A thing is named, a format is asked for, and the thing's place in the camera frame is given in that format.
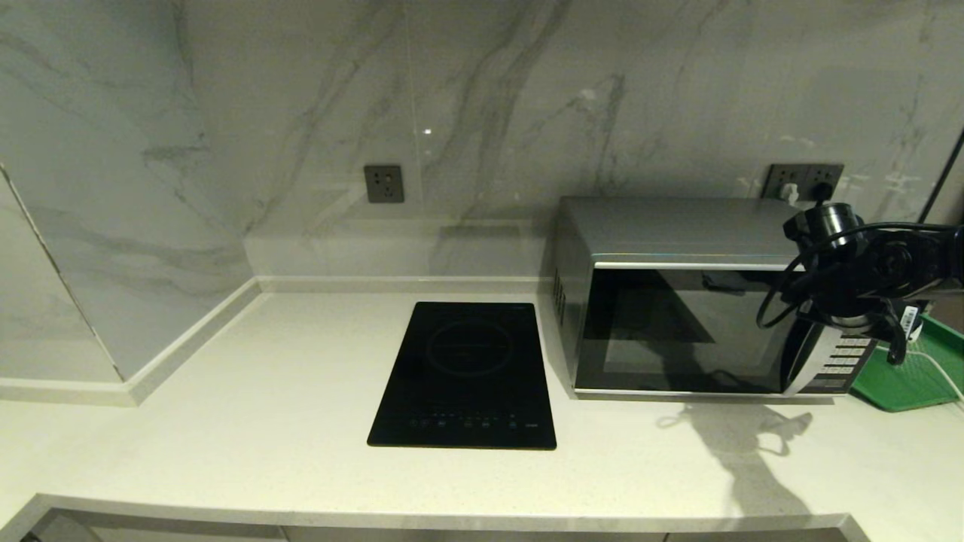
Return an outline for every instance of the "microwave oven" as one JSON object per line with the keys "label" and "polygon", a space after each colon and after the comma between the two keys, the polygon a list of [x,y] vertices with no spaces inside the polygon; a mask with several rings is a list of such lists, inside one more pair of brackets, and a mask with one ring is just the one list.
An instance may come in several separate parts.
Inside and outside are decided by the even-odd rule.
{"label": "microwave oven", "polygon": [[[757,309],[797,255],[777,200],[567,197],[552,295],[579,396],[846,393],[874,341]],[[770,310],[784,306],[779,296]]]}

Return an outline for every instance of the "white countertop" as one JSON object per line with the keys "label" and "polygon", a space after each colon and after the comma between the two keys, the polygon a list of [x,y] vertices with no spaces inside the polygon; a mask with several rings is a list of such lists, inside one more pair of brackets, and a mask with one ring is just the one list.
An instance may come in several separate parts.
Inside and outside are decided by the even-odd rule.
{"label": "white countertop", "polygon": [[[50,506],[275,525],[610,531],[830,527],[852,515],[874,542],[964,537],[957,406],[885,414],[851,397],[575,399],[548,299],[539,317],[557,450],[369,447],[416,301],[537,296],[266,293],[138,408],[0,401],[0,542]],[[782,450],[776,432],[808,414]]]}

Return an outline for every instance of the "wall outlet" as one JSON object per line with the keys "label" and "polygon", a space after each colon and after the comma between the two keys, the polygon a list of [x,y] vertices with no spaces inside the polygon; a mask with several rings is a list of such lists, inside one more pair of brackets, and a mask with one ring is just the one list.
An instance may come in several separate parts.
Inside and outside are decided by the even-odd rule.
{"label": "wall outlet", "polygon": [[365,166],[364,183],[369,203],[403,203],[401,166]]}
{"label": "wall outlet", "polygon": [[844,164],[773,164],[763,197],[779,199],[784,185],[794,183],[801,202],[829,200],[843,172]]}

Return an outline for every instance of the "induction cooktop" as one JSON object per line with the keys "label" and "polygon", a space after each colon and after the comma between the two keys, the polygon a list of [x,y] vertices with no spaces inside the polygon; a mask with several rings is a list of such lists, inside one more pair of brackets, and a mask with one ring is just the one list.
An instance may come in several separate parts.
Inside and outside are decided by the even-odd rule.
{"label": "induction cooktop", "polygon": [[368,443],[555,449],[532,304],[415,304]]}

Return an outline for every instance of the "green tray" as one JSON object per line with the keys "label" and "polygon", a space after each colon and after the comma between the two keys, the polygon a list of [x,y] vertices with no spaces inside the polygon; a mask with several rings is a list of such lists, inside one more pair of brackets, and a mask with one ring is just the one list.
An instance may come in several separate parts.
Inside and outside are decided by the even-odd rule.
{"label": "green tray", "polygon": [[957,400],[941,373],[924,357],[926,352],[964,389],[964,336],[930,316],[924,316],[921,337],[907,345],[902,365],[887,363],[887,352],[874,350],[850,392],[887,412],[901,412]]}

